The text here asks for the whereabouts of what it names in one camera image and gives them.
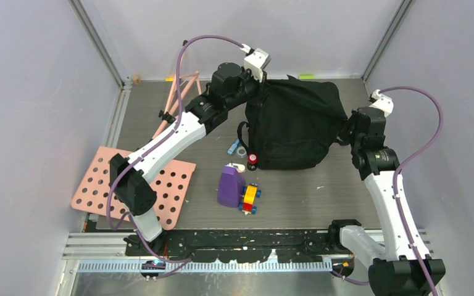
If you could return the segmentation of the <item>black backpack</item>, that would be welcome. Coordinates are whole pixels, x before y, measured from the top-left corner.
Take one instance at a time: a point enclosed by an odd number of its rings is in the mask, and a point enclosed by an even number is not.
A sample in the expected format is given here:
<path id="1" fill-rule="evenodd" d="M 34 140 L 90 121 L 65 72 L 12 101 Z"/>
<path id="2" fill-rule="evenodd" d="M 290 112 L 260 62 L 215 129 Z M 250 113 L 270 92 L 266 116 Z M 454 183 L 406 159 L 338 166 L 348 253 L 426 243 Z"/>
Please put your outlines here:
<path id="1" fill-rule="evenodd" d="M 261 170 L 304 170 L 319 164 L 347 122 L 332 82 L 268 80 L 247 102 L 238 126 L 242 147 L 258 156 Z M 243 140 L 247 128 L 248 140 Z"/>

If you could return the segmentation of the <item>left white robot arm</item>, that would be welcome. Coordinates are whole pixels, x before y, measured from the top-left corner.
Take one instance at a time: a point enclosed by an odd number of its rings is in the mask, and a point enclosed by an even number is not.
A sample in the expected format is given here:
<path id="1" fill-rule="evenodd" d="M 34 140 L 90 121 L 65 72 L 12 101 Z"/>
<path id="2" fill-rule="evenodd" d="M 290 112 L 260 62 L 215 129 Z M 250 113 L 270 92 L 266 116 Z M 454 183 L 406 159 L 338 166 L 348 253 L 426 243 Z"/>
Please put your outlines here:
<path id="1" fill-rule="evenodd" d="M 227 120 L 230 110 L 256 98 L 265 82 L 264 72 L 255 75 L 250 69 L 223 63 L 206 90 L 192 99 L 160 135 L 127 157 L 115 154 L 111 158 L 110 194 L 124 204 L 148 254 L 160 254 L 165 245 L 154 209 L 157 193 L 151 183 L 155 177 L 188 146 Z"/>

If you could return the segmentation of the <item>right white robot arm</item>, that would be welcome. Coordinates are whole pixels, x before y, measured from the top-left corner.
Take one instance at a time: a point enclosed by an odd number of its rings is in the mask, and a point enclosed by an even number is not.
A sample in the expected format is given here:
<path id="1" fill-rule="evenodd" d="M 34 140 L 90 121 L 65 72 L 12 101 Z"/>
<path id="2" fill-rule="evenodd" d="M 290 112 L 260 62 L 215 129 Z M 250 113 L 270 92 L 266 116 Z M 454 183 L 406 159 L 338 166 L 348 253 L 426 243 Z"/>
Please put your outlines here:
<path id="1" fill-rule="evenodd" d="M 357 220 L 334 220 L 327 239 L 336 253 L 350 251 L 368 271 L 375 295 L 437 295 L 446 273 L 434 259 L 414 223 L 399 172 L 399 159 L 385 146 L 386 114 L 374 107 L 352 112 L 346 135 L 352 163 L 375 204 L 383 242 L 377 242 Z"/>

